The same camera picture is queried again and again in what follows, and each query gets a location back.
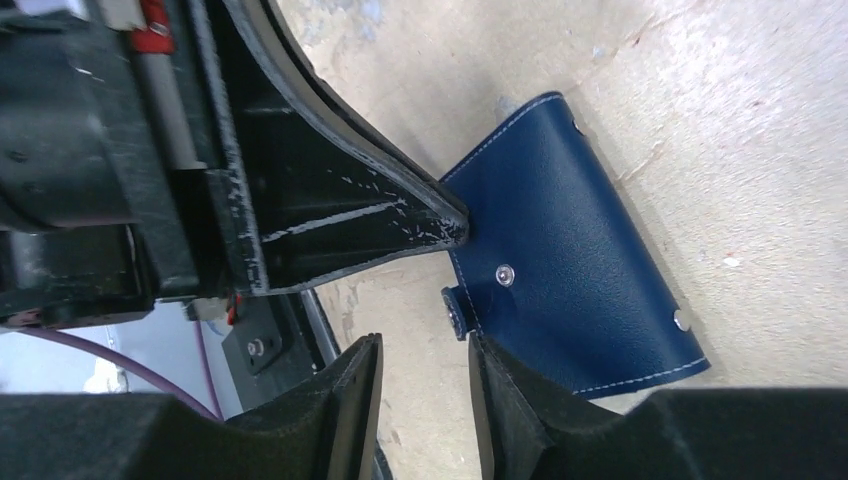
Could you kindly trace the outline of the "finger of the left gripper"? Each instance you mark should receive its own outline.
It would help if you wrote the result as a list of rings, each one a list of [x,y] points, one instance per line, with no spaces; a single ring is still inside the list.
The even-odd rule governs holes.
[[[233,290],[296,293],[466,240],[467,208],[316,75],[277,2],[196,1],[192,24]]]

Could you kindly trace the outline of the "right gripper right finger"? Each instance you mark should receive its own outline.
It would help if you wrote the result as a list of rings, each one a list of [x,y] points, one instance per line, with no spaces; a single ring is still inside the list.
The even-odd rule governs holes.
[[[472,336],[487,479],[843,479],[843,388],[660,389],[618,414]]]

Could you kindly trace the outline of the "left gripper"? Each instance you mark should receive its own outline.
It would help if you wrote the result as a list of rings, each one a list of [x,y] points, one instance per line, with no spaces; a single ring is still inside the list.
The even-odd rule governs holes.
[[[256,293],[237,152],[203,2],[3,2],[2,326]]]

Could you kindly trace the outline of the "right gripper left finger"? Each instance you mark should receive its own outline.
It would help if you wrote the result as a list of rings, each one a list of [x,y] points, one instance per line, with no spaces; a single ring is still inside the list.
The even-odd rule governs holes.
[[[378,334],[227,421],[163,394],[5,395],[5,479],[368,479],[383,370]]]

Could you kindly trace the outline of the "blue card holder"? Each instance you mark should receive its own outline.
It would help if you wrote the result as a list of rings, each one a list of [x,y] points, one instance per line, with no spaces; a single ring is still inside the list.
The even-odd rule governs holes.
[[[519,107],[442,178],[469,211],[442,297],[476,333],[586,399],[710,366],[562,94]]]

